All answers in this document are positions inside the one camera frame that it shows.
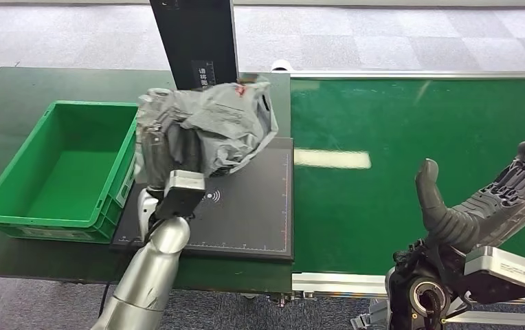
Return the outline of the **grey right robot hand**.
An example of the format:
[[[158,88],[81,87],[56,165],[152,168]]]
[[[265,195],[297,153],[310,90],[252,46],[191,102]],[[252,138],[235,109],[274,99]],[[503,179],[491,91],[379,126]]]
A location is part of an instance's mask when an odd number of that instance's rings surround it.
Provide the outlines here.
[[[415,177],[428,239],[468,253],[498,247],[525,226],[525,141],[512,162],[487,186],[447,207],[436,184],[438,164],[425,159]]]

